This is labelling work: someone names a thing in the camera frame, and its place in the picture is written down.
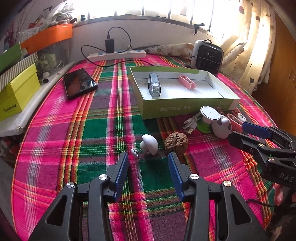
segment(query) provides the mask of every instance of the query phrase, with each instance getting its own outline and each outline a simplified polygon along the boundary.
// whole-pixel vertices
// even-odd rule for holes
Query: white power strip
[[[92,61],[103,61],[111,59],[122,59],[122,58],[145,58],[146,52],[144,50],[131,50],[123,53],[92,53],[87,58]]]

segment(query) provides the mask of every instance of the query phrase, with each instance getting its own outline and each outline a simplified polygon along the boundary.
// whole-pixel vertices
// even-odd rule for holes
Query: black charger
[[[106,53],[114,53],[114,39],[110,38],[110,35],[107,35],[105,40]]]

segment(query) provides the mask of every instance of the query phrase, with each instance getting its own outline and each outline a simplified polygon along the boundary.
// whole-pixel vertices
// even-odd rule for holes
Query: human hand
[[[284,194],[281,185],[277,183],[274,183],[274,190],[274,204],[278,206],[282,203]],[[296,192],[292,196],[292,202],[296,202]]]

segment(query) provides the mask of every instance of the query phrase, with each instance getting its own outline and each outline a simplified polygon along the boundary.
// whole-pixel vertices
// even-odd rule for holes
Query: phone screen
[[[97,85],[84,69],[66,74],[64,82],[68,97],[78,96],[80,92],[86,93],[88,89],[93,89]]]

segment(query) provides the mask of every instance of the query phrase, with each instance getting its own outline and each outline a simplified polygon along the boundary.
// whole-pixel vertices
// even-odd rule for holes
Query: plaid tablecloth
[[[146,61],[161,66],[182,67],[179,58],[147,55]],[[113,61],[102,61],[109,65]],[[17,233],[28,240],[37,222],[65,183],[91,181],[115,164],[121,152],[139,148],[143,134],[153,135],[159,144],[156,156],[130,155],[130,170],[122,197],[109,204],[114,240],[183,240],[189,204],[181,203],[170,177],[163,141],[191,116],[142,120],[128,82],[125,62],[109,68],[82,63],[98,83],[98,90],[67,100],[62,80],[48,94],[33,118],[17,159],[12,185],[12,212]],[[235,110],[262,126],[273,125],[263,108],[246,91],[223,75],[241,102]],[[194,131],[183,159],[191,171],[207,181],[230,180],[245,199],[268,202],[273,196],[270,182],[259,176],[252,157],[218,139],[214,134]],[[263,227],[269,223],[268,207],[249,204]],[[214,205],[210,204],[210,240],[214,240]]]

